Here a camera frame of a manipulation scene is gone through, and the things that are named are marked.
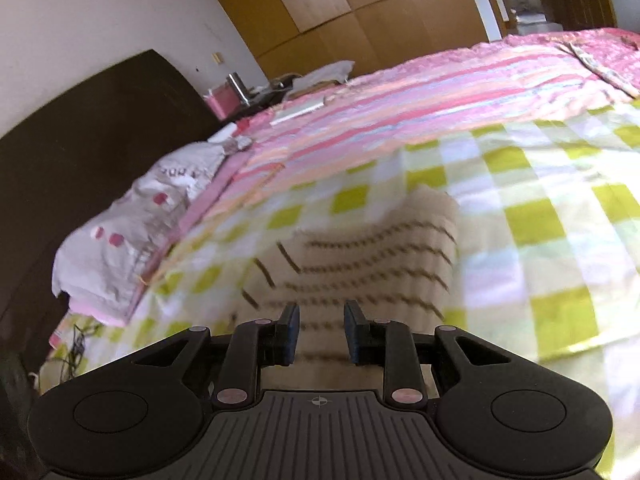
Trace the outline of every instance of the beige striped sweater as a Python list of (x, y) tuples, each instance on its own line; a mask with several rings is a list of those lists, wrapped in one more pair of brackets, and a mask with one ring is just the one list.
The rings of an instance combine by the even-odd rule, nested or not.
[(395, 319), (414, 332), (442, 322), (456, 256), (458, 206), (418, 186), (380, 222), (357, 228), (298, 231), (260, 254), (249, 269), (238, 322), (277, 319), (300, 306), (296, 360), (262, 372), (262, 386), (292, 389), (382, 387), (382, 371), (348, 361), (344, 301), (357, 300), (369, 319)]

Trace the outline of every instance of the pink striped bed sheet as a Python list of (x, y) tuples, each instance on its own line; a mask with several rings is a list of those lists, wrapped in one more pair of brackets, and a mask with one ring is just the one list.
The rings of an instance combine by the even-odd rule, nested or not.
[(254, 140), (253, 155), (209, 216), (257, 186), (250, 203), (365, 164), (402, 144), (493, 123), (565, 120), (631, 101), (558, 48), (563, 41), (578, 44), (640, 87), (640, 35), (612, 28), (508, 36), (417, 58), (327, 89), (323, 108), (293, 120), (271, 126), (280, 107), (251, 118), (243, 134)]

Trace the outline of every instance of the triangular cutout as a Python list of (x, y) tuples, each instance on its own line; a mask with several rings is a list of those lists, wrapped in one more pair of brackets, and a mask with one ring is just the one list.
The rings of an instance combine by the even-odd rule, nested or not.
[(494, 352), (468, 337), (457, 337), (456, 343), (465, 353), (469, 362), (475, 366), (500, 365), (511, 361), (508, 357), (498, 354), (498, 352)]
[(142, 359), (136, 361), (136, 364), (158, 367), (171, 366), (187, 343), (188, 341), (186, 339), (171, 343), (151, 355), (144, 356)]

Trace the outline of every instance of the pillow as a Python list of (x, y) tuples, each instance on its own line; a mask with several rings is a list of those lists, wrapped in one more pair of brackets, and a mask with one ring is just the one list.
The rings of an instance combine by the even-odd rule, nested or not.
[(65, 239), (53, 265), (53, 294), (66, 292), (75, 312), (124, 326), (144, 290), (140, 276), (148, 261), (166, 246), (225, 157), (250, 142), (241, 136), (194, 142), (156, 162), (122, 198)]

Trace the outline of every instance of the pink dot on pillow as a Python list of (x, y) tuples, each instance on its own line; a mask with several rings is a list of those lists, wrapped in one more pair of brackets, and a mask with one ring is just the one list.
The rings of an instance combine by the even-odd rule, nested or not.
[(95, 227), (93, 231), (91, 231), (91, 236), (94, 237), (96, 240), (99, 240), (100, 238), (102, 238), (102, 235), (104, 234), (104, 227)]
[(157, 193), (154, 196), (154, 202), (158, 205), (162, 205), (163, 203), (166, 202), (166, 199), (168, 198), (166, 193)]
[(109, 243), (114, 247), (120, 247), (124, 243), (124, 236), (114, 233), (109, 237)]

